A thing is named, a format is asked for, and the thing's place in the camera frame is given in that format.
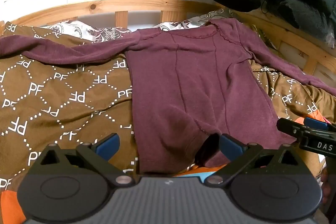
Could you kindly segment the person right hand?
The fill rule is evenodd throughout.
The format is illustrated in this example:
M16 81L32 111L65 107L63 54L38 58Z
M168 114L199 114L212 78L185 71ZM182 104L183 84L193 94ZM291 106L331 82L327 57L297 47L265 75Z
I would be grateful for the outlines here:
M327 171L327 167L324 167L322 172L321 172L321 182L322 182L322 203L326 204L328 202L328 199L330 197L330 193L331 193L331 186L329 184L329 174Z

